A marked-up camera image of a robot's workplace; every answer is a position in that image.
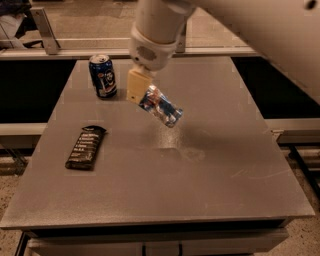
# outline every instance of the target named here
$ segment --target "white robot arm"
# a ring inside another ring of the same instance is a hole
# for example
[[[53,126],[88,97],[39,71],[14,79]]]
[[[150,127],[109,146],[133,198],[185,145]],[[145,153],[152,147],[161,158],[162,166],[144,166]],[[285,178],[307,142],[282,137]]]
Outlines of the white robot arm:
[[[200,7],[320,104],[320,9],[315,0],[139,0],[130,54],[146,70],[171,58]]]

